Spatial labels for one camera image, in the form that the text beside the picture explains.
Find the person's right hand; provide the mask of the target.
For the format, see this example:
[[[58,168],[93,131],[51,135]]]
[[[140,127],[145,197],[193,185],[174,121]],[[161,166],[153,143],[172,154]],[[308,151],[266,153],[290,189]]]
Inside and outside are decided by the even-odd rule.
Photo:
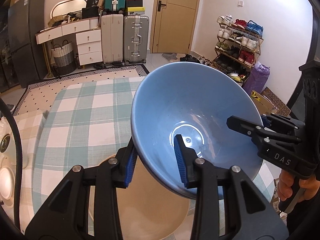
[[[287,200],[293,194],[292,185],[294,184],[295,176],[287,171],[282,170],[277,184],[278,197],[281,201]],[[300,188],[305,189],[303,195],[299,198],[298,202],[312,199],[319,190],[319,181],[315,175],[312,175],[307,180],[299,181]]]

